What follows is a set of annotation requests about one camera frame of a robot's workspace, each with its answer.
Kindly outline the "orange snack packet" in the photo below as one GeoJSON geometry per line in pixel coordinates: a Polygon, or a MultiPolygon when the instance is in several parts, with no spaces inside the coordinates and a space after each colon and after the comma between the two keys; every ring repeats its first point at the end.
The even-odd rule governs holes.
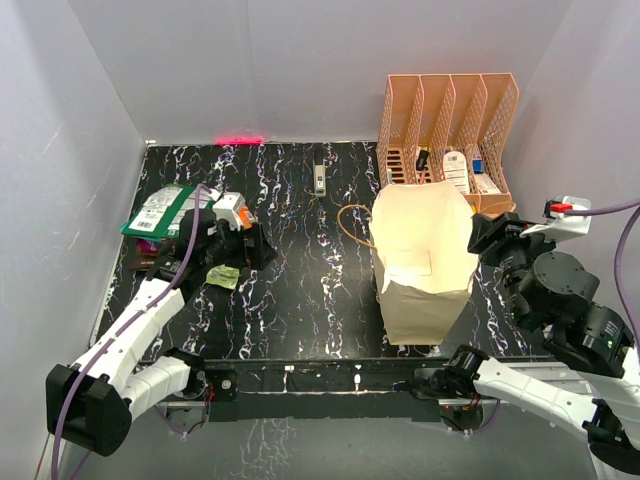
{"type": "Polygon", "coordinates": [[[238,211],[238,217],[244,230],[250,229],[256,222],[256,217],[251,213],[247,206],[242,207],[238,211]]]}

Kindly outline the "light green snack packet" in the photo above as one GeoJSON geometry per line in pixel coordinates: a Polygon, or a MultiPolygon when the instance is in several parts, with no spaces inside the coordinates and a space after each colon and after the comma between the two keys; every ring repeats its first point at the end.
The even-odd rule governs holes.
{"type": "Polygon", "coordinates": [[[205,283],[218,286],[227,290],[234,290],[237,287],[240,277],[240,270],[226,265],[219,265],[212,268],[206,276],[205,283]]]}

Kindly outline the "beige paper bag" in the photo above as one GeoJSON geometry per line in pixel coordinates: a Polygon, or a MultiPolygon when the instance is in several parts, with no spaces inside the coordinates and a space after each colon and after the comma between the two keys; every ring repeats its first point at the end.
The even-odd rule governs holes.
{"type": "Polygon", "coordinates": [[[389,184],[372,207],[338,211],[343,233],[372,252],[390,344],[439,345],[463,312],[479,265],[467,251],[475,213],[446,181],[389,184]]]}

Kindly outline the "dark green white snack bag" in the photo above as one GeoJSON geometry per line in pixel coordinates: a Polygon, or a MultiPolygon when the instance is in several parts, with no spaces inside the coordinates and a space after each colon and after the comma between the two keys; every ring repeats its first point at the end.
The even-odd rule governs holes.
{"type": "Polygon", "coordinates": [[[132,217],[120,228],[124,236],[160,241],[178,237],[186,213],[198,208],[198,220],[205,221],[205,210],[211,210],[221,192],[204,187],[195,201],[193,186],[168,184],[152,193],[132,217]]]}

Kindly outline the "purple snack packet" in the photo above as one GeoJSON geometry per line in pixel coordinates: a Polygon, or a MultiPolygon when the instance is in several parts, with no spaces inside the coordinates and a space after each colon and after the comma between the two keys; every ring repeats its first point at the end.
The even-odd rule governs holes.
{"type": "Polygon", "coordinates": [[[167,245],[166,241],[154,241],[142,238],[136,238],[136,251],[146,256],[157,256],[160,251],[167,245]]]}

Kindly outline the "brown sea salt packet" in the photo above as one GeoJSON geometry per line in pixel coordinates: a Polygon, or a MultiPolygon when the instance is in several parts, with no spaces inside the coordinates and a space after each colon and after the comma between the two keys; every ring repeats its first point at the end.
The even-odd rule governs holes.
{"type": "Polygon", "coordinates": [[[129,265],[129,270],[133,272],[147,271],[154,265],[155,261],[156,258],[153,256],[135,256],[129,265]]]}

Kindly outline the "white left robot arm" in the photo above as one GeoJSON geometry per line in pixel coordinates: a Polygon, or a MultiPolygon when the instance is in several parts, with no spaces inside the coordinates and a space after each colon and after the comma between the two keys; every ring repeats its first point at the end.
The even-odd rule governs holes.
{"type": "Polygon", "coordinates": [[[134,420],[166,397],[200,396],[202,359],[172,349],[141,372],[142,356],[218,266],[260,271],[277,257],[260,222],[234,229],[209,209],[190,209],[177,238],[161,248],[131,303],[102,337],[71,365],[45,380],[47,428],[101,456],[113,454],[134,420]]]}

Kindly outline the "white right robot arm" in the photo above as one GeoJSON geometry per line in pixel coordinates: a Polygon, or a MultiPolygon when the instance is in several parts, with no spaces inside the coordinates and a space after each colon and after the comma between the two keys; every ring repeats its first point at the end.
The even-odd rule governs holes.
{"type": "Polygon", "coordinates": [[[531,412],[584,439],[593,456],[639,472],[639,358],[635,335],[614,310],[593,299],[599,279],[557,248],[552,222],[515,213],[475,214],[468,251],[499,269],[516,327],[543,334],[541,346],[595,391],[573,394],[460,346],[443,368],[415,374],[420,399],[490,397],[531,412]]]}

